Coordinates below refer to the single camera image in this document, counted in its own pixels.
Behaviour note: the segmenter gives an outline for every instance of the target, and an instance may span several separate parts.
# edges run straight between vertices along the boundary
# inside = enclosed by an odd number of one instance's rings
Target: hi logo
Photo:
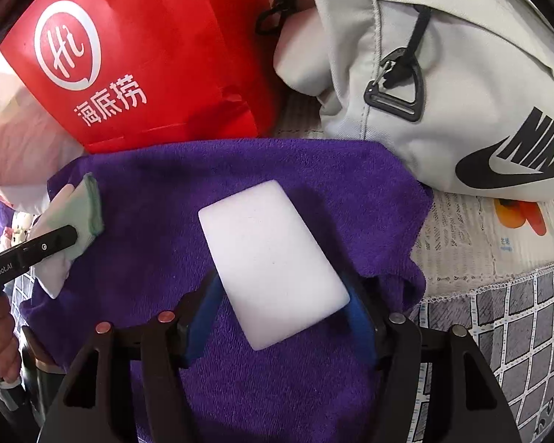
[[[89,14],[73,1],[57,1],[45,9],[34,44],[41,69],[61,88],[85,90],[99,76],[99,34]]]
[[[496,155],[511,163],[538,172],[503,174],[490,167],[490,158],[507,141],[478,150],[462,158],[455,175],[462,183],[477,189],[508,188],[554,178],[554,120],[534,108],[519,131]]]

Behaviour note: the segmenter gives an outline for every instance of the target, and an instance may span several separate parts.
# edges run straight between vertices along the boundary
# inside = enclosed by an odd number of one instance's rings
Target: orange petal
[[[515,201],[495,199],[495,211],[501,225],[506,228],[520,228],[525,224],[525,217]]]
[[[544,217],[542,216],[542,211],[539,209],[539,205],[529,201],[520,201],[519,209],[521,210],[521,214],[532,226],[533,230],[538,235],[544,236],[547,232],[546,223],[544,222]]]

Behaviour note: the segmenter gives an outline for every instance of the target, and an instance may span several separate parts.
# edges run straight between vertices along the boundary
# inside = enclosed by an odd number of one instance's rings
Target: screw
[[[99,335],[102,335],[104,333],[108,333],[111,330],[111,323],[108,321],[102,321],[98,325],[96,325],[96,333]]]
[[[451,332],[460,338],[465,337],[468,334],[468,330],[466,330],[462,325],[453,325],[451,327]]]
[[[172,311],[163,311],[158,315],[158,321],[160,323],[170,323],[174,319],[175,315]]]
[[[390,313],[388,319],[396,325],[402,325],[406,321],[406,316],[402,313]]]

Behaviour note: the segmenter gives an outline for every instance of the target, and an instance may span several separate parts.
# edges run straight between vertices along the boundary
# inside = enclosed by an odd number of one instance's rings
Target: nike logo
[[[534,108],[517,134],[497,155],[541,173],[502,174],[491,169],[490,158],[508,139],[462,158],[455,166],[455,175],[475,189],[509,188],[554,178],[554,121],[550,117],[542,119],[541,110]]]

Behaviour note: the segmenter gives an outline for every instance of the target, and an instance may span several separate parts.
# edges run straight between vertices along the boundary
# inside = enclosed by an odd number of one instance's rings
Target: white nike bag
[[[275,68],[327,137],[379,141],[447,192],[554,198],[554,31],[529,0],[314,1]]]

